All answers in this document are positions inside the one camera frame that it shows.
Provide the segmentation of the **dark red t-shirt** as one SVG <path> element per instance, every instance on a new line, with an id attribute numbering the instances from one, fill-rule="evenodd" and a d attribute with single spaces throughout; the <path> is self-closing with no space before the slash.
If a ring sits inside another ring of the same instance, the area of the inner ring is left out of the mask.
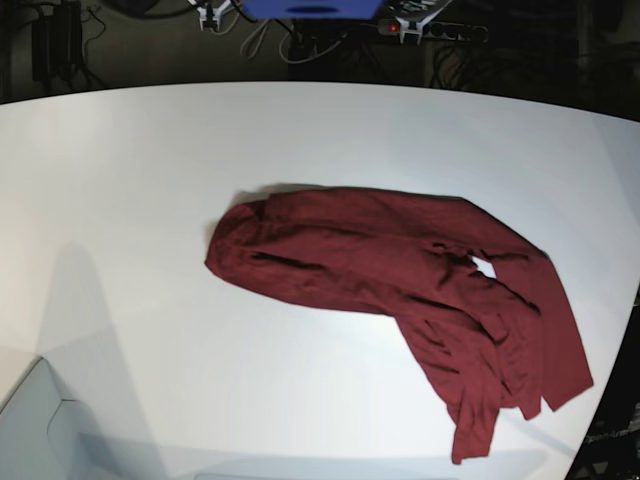
<path id="1" fill-rule="evenodd" d="M 489 453 L 502 409 L 532 419 L 593 384 L 550 258 L 462 198 L 273 193 L 224 214 L 205 264 L 279 301 L 393 318 L 454 423 L 454 463 Z"/>

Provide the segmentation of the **blue box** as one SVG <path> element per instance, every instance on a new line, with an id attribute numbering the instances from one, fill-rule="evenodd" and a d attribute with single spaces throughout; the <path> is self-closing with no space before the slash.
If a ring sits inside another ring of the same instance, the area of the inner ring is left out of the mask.
<path id="1" fill-rule="evenodd" d="M 258 19 L 370 19 L 381 0 L 246 0 L 241 2 Z"/>

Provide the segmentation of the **black power strip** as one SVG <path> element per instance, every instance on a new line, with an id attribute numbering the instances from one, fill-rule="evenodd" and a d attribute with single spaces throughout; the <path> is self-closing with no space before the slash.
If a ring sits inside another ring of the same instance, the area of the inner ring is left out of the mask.
<path id="1" fill-rule="evenodd" d="M 377 30 L 382 36 L 397 38 L 401 44 L 419 45 L 422 40 L 471 43 L 487 43 L 489 40 L 489 30 L 486 27 L 463 23 L 417 23 L 383 19 L 377 23 Z"/>

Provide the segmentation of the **black box on floor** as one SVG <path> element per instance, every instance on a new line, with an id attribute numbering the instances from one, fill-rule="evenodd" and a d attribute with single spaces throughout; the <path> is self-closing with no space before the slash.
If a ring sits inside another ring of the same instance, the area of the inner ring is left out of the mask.
<path id="1" fill-rule="evenodd" d="M 35 81 L 72 81 L 83 64 L 81 4 L 55 4 L 31 25 L 31 65 Z"/>

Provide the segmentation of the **white bin at corner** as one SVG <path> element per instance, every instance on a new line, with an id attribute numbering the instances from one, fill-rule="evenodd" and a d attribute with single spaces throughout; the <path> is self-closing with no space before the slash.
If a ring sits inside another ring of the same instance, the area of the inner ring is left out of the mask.
<path id="1" fill-rule="evenodd" d="M 167 479 L 157 449 L 106 435 L 85 403 L 35 360 L 1 404 L 3 479 Z"/>

